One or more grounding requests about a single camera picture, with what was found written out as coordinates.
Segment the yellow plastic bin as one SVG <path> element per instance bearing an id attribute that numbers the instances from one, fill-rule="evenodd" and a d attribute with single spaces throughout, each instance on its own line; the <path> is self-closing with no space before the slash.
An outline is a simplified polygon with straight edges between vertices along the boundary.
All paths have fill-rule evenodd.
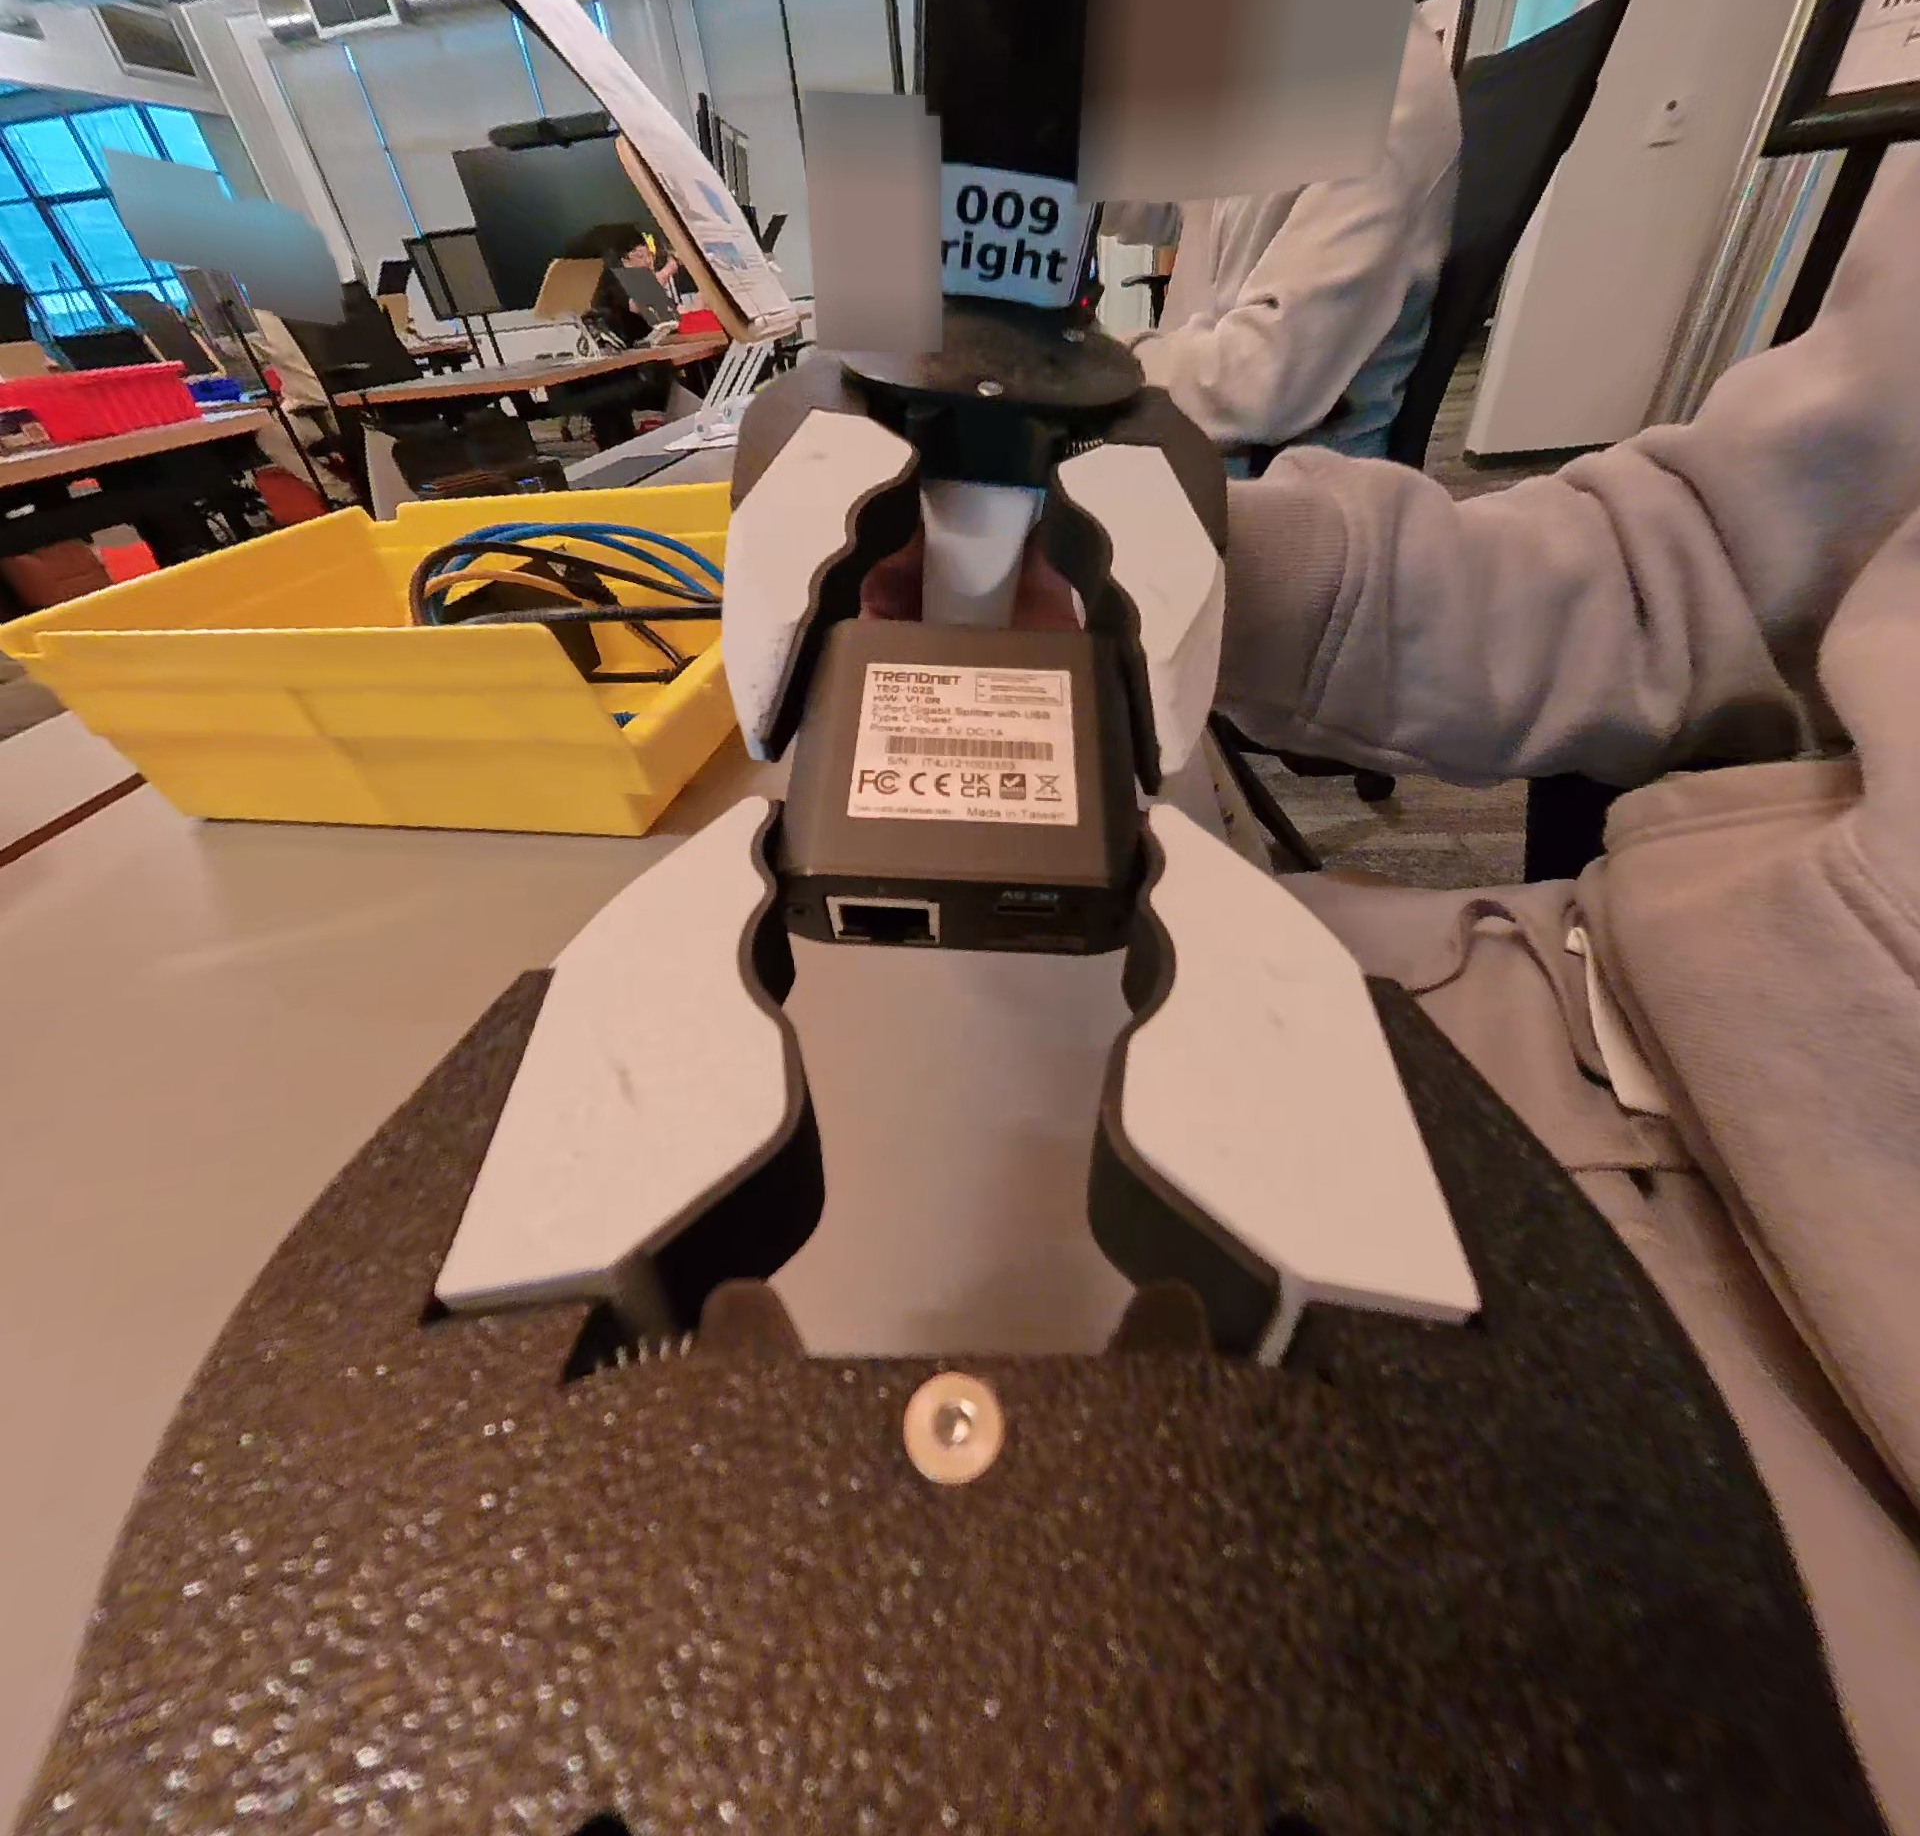
<path id="1" fill-rule="evenodd" d="M 678 615 L 729 517 L 684 481 L 346 508 L 11 621 L 3 654 L 184 817 L 641 839 L 733 730 L 718 618 Z M 584 555 L 684 670 L 618 624 L 579 667 L 500 609 L 420 622 L 420 564 L 473 536 L 511 550 L 446 599 Z"/>

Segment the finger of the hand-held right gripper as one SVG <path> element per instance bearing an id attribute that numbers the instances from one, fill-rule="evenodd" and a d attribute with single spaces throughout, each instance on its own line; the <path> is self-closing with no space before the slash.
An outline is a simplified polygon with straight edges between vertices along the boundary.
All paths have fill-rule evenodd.
<path id="1" fill-rule="evenodd" d="M 1221 670 L 1228 481 L 1205 440 L 1115 442 L 1050 479 L 1050 562 L 1115 648 L 1131 762 L 1156 797 L 1196 757 Z"/>
<path id="2" fill-rule="evenodd" d="M 920 457 L 869 416 L 805 414 L 732 507 L 724 670 L 740 741 L 780 762 L 832 624 L 858 615 L 876 564 L 920 529 Z"/>

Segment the large black wall screen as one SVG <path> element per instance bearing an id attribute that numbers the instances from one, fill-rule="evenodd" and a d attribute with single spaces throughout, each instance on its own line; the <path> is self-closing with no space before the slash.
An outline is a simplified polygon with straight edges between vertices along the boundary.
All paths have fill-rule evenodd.
<path id="1" fill-rule="evenodd" d="M 553 261 L 611 261 L 659 227 L 614 137 L 450 154 L 477 248 L 504 313 L 534 310 Z"/>

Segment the person's right forearm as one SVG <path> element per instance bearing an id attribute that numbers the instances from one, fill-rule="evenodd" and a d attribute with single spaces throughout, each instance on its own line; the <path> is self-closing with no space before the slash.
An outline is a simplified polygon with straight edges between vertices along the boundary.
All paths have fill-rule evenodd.
<path id="1" fill-rule="evenodd" d="M 1284 455 L 1228 490 L 1218 709 L 1455 785 L 1916 748 L 1917 179 L 1695 419 L 1498 494 Z"/>

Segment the grey desk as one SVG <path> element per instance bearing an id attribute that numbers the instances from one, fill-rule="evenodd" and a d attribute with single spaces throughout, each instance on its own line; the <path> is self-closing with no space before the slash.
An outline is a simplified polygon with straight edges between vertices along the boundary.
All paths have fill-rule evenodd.
<path id="1" fill-rule="evenodd" d="M 486 1009 L 780 769 L 724 744 L 641 840 L 201 824 L 69 719 L 3 744 L 3 1829 L 204 1357 Z M 1081 1352 L 1129 1294 L 1088 1163 L 1119 960 L 796 950 L 828 1352 Z"/>

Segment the person's right hand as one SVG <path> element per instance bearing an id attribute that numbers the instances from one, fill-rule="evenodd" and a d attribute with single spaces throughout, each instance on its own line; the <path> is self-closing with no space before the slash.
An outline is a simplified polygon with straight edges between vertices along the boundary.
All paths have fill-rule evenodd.
<path id="1" fill-rule="evenodd" d="M 860 588 L 860 617 L 880 622 L 936 622 L 938 617 L 928 609 L 928 562 L 928 529 L 920 526 L 908 545 L 867 572 Z M 1085 626 L 1073 586 L 1052 567 L 1038 533 L 1030 533 L 1020 548 L 1011 597 L 1004 610 L 1006 615 L 987 626 L 1046 632 Z"/>

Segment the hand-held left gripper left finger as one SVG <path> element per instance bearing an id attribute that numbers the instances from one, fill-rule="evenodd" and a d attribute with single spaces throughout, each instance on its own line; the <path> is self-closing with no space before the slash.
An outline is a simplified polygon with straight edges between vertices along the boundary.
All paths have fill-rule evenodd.
<path id="1" fill-rule="evenodd" d="M 810 1240 L 825 1172 L 783 1009 L 777 823 L 775 800 L 740 800 L 553 960 L 435 1281 L 447 1315 L 697 1321 Z"/>

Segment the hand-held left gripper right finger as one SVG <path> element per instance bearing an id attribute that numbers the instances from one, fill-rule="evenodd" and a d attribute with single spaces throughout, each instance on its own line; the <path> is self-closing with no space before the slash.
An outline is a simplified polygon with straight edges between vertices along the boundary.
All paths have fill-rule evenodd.
<path id="1" fill-rule="evenodd" d="M 1316 1306 L 1476 1321 L 1360 962 L 1169 803 L 1143 813 L 1141 855 L 1088 1171 L 1104 1258 L 1139 1292 L 1183 1288 L 1212 1351 L 1259 1364 Z"/>

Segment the red plastic bin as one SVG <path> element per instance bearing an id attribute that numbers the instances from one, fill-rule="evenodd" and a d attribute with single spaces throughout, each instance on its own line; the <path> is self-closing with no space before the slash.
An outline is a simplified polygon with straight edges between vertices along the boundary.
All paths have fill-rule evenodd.
<path id="1" fill-rule="evenodd" d="M 2 411 L 31 416 L 53 447 L 201 420 L 184 370 L 171 360 L 3 378 Z"/>

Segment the black office chair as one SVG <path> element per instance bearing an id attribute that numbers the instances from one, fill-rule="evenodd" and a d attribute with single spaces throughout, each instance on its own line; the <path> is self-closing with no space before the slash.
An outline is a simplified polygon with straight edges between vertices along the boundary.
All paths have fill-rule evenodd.
<path id="1" fill-rule="evenodd" d="M 1428 336 L 1386 442 L 1419 470 L 1452 375 L 1487 323 L 1501 281 L 1593 103 L 1632 0 L 1593 0 L 1524 43 L 1465 62 L 1452 243 Z"/>

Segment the instruction sheet document stand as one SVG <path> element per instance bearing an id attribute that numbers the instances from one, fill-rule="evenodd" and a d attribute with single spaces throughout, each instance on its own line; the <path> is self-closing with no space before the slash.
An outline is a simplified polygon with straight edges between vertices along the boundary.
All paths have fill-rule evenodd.
<path id="1" fill-rule="evenodd" d="M 695 431 L 715 447 L 735 433 L 777 344 L 800 310 L 769 264 L 743 208 L 681 122 L 641 83 L 578 0 L 497 0 L 611 121 L 621 166 L 729 340 Z"/>

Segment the small black monitor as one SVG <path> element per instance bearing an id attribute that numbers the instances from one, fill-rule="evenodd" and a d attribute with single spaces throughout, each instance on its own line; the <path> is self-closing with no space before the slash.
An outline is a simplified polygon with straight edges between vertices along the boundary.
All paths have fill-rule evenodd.
<path id="1" fill-rule="evenodd" d="M 475 228 L 422 232 L 405 238 L 401 251 L 438 323 L 489 318 L 507 308 Z"/>

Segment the black framed wall sign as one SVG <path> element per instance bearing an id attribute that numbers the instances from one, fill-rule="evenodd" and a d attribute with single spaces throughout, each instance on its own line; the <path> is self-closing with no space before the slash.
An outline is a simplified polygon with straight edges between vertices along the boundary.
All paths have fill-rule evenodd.
<path id="1" fill-rule="evenodd" d="M 1807 0 L 1759 154 L 1917 143 L 1917 0 Z"/>

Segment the black network splitter box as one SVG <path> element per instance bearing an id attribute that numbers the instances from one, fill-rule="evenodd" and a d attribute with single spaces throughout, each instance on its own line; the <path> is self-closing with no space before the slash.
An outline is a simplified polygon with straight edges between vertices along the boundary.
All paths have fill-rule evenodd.
<path id="1" fill-rule="evenodd" d="M 1114 954 L 1141 879 L 1134 743 L 1106 639 L 836 624 L 780 806 L 787 936 Z"/>

